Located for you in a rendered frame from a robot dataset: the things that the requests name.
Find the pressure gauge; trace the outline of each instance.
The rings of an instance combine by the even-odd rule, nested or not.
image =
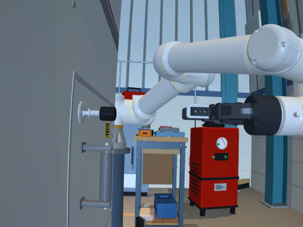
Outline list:
[[[224,137],[220,137],[219,139],[217,139],[217,148],[223,150],[227,147],[227,139]]]

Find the black machine foot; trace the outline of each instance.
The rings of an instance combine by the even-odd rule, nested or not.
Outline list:
[[[231,208],[231,214],[235,214],[235,213],[236,213],[236,208],[235,207]]]
[[[205,210],[200,210],[200,216],[202,216],[202,217],[205,216]]]

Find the brown floor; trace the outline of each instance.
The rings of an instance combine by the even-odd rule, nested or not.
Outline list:
[[[171,193],[171,189],[150,188],[141,203],[153,205],[154,193]],[[189,205],[188,189],[184,198],[184,227],[303,227],[302,213],[292,208],[270,209],[259,202],[264,201],[264,194],[252,188],[238,192],[236,214],[217,209],[206,210],[205,217],[201,217],[199,209]],[[124,196],[123,227],[134,227],[134,203],[134,196]]]

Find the red cabinet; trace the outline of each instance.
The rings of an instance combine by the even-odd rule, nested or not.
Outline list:
[[[230,208],[238,199],[239,129],[192,128],[190,135],[190,205],[205,210]]]

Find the wooden tabletop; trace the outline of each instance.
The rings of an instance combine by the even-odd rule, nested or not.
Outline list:
[[[188,142],[187,137],[135,136],[135,141]]]

